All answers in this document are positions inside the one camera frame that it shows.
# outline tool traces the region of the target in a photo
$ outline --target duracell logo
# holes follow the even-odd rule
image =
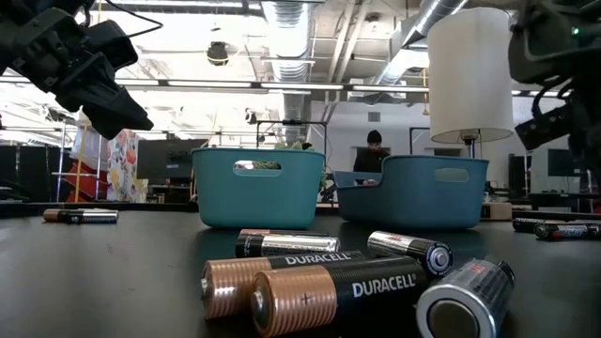
[[[286,257],[288,265],[338,262],[352,259],[346,253],[308,254],[300,257]]]
[[[397,291],[415,286],[415,274],[393,276],[367,282],[353,283],[353,296],[355,298],[371,296],[390,291]]]

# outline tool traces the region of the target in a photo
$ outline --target white wall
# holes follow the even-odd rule
[[[555,99],[541,100],[541,109],[546,112],[552,108],[563,105],[563,101]],[[514,121],[521,123],[530,119],[532,99],[514,98]],[[352,170],[354,162],[353,147],[366,146],[367,133],[378,130],[382,134],[383,146],[389,147],[393,155],[409,154],[409,127],[429,127],[429,116],[423,115],[424,105],[414,104],[377,104],[368,106],[364,103],[340,102],[334,111],[328,127],[328,165],[332,170]],[[380,112],[381,121],[378,123],[367,121],[367,112]],[[320,120],[323,113],[322,102],[312,102],[313,120]],[[310,142],[316,150],[323,151],[323,138],[315,131],[310,131]],[[464,156],[469,151],[463,145],[444,145],[430,141],[428,131],[415,131],[413,134],[414,154],[431,155],[433,148],[454,147],[462,148]],[[547,149],[567,148],[566,139],[555,140],[548,145],[543,145],[532,153],[532,191],[555,189],[570,192],[578,189],[578,183],[573,178],[566,185],[563,177],[547,176]],[[509,154],[518,156],[526,152],[519,138],[514,134],[511,137],[491,143],[476,146],[476,154],[480,158],[489,160],[487,179],[495,181],[499,187],[508,185],[508,157]]]

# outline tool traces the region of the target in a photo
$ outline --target blue plastic bin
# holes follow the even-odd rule
[[[199,148],[192,151],[204,224],[306,228],[316,214],[325,157],[291,149]],[[235,169],[237,161],[275,161],[281,170]]]
[[[381,175],[334,172],[340,214],[410,229],[471,228],[480,221],[487,167],[486,160],[391,156]],[[356,179],[378,184],[357,186]]]

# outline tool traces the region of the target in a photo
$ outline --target floral artwork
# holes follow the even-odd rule
[[[109,200],[133,203],[146,201],[147,180],[136,178],[138,140],[135,132],[123,130],[108,142]]]

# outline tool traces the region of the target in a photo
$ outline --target ceiling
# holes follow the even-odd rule
[[[143,11],[140,14],[163,23],[163,29],[135,37],[132,42],[139,54],[139,61],[117,73],[120,79],[178,79],[178,80],[232,80],[232,81],[272,81],[268,26],[265,20],[252,15],[228,15],[211,12],[206,8],[187,6],[167,6],[170,0],[163,0],[161,6],[145,7],[145,0],[114,0],[129,4],[129,8]],[[172,5],[185,3],[171,0]],[[519,1],[494,0],[471,1],[470,7],[489,6],[515,9]],[[331,65],[336,38],[344,21],[348,0],[328,0],[316,5],[313,12],[311,34],[311,59],[315,61],[310,70],[310,82],[325,82]],[[419,0],[392,1],[367,0],[367,19],[364,22],[351,22],[348,35],[357,24],[361,31],[352,50],[354,58],[348,62],[343,82],[350,79],[369,78],[379,74],[389,58],[389,41],[395,27],[401,20],[417,13]],[[92,22],[114,20],[128,33],[136,33],[152,27],[148,23],[133,18],[128,13],[116,11],[107,4],[95,6]],[[207,49],[212,41],[224,41],[229,52],[226,66],[215,67],[208,62]],[[5,75],[16,75],[8,72]],[[407,81],[420,83],[418,74],[406,74]],[[201,131],[254,131],[245,121],[246,113],[256,112],[260,119],[280,119],[282,108],[281,94],[228,94],[228,93],[178,93],[165,91],[132,91],[131,95],[143,105],[158,130]],[[363,103],[353,103],[354,110],[370,110]],[[52,127],[62,125],[53,122],[48,109],[64,110],[54,102],[50,94],[43,94],[29,85],[0,84],[0,115],[5,126]],[[347,125],[352,118],[345,118],[346,109],[337,109],[331,123]],[[45,133],[44,137],[59,142],[59,132]],[[182,137],[200,137],[187,134]],[[147,138],[160,138],[164,135],[142,135]],[[232,144],[254,142],[253,136],[238,137]]]

